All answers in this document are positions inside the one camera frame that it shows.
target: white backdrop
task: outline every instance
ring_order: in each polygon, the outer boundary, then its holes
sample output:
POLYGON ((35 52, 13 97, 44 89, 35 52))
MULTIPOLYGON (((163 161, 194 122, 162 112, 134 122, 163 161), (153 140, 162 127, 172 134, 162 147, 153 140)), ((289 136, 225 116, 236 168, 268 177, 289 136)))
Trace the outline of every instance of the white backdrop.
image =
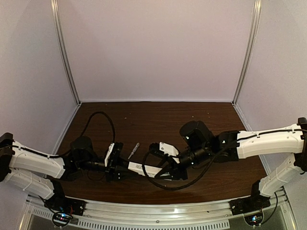
POLYGON ((65 0, 81 101, 232 101, 252 0, 65 0))
MULTIPOLYGON (((75 110, 50 1, 0 1, 0 135, 52 153, 75 110)), ((0 183, 0 230, 15 230, 27 194, 0 183)))
MULTIPOLYGON (((238 105, 253 130, 307 117, 307 1, 262 1, 256 44, 238 105)), ((274 170, 285 155, 266 156, 274 170)), ((286 187, 299 229, 306 229, 307 177, 286 187)))

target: robotic arm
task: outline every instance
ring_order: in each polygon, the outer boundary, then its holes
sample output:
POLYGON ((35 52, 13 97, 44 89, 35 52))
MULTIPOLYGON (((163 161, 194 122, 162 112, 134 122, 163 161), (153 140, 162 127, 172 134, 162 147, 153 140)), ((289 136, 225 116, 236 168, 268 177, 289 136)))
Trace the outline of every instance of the robotic arm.
POLYGON ((65 156, 54 156, 30 149, 13 140, 10 133, 0 137, 0 182, 9 182, 24 191, 37 194, 53 209, 82 215, 84 201, 67 198, 55 179, 73 181, 82 176, 81 170, 104 172, 106 180, 117 181, 130 176, 186 180, 187 169, 204 161, 238 161, 251 156, 291 152, 292 154, 269 176, 252 186, 251 196, 230 201, 233 215, 270 206, 269 198, 296 175, 307 171, 307 120, 297 124, 260 132, 228 131, 218 136, 201 121, 191 121, 180 129, 188 147, 179 152, 163 142, 150 145, 149 152, 161 158, 157 167, 127 161, 120 157, 123 144, 111 143, 104 158, 99 158, 88 137, 71 143, 65 156), (46 174, 45 179, 32 172, 46 174))

